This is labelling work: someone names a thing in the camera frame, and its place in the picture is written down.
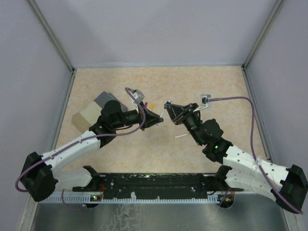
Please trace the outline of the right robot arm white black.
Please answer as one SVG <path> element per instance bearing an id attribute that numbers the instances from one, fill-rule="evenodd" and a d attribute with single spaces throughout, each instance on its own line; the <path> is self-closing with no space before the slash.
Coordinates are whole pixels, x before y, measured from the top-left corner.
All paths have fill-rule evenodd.
<path id="1" fill-rule="evenodd" d="M 308 193 L 308 180 L 297 165 L 279 166 L 241 150 L 222 137 L 223 130 L 215 119 L 203 122 L 198 104 L 186 106 L 166 103 L 164 108 L 175 125 L 184 125 L 195 142 L 205 146 L 203 154 L 221 164 L 215 185 L 224 191 L 229 187 L 263 195 L 281 208 L 302 214 Z"/>

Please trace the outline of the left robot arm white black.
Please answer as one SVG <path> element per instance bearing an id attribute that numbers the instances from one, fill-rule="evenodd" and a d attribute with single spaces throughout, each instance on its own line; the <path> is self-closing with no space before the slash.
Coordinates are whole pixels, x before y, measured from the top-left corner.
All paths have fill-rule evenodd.
<path id="1" fill-rule="evenodd" d="M 74 188 L 94 191 L 99 188 L 100 179 L 92 167 L 73 171 L 65 171 L 64 168 L 85 154 L 109 144 L 119 135 L 119 129 L 137 125 L 138 129 L 145 130 L 163 121 L 160 115 L 147 109 L 143 102 L 137 103 L 135 109 L 123 112 L 118 101 L 108 101 L 97 122 L 81 136 L 47 153 L 30 153 L 15 187 L 21 191 L 21 183 L 23 191 L 29 193 L 36 202 L 47 199 L 55 191 Z"/>

